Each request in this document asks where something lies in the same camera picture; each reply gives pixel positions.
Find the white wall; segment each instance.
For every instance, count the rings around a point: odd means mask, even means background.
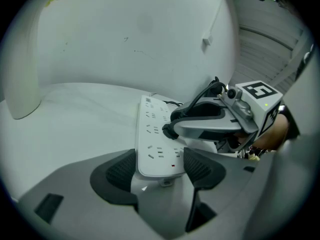
[[[182,102],[214,76],[227,84],[239,53],[238,23],[232,1],[218,10],[220,2],[53,1],[38,26],[39,84],[115,84]],[[215,16],[213,45],[204,47]]]

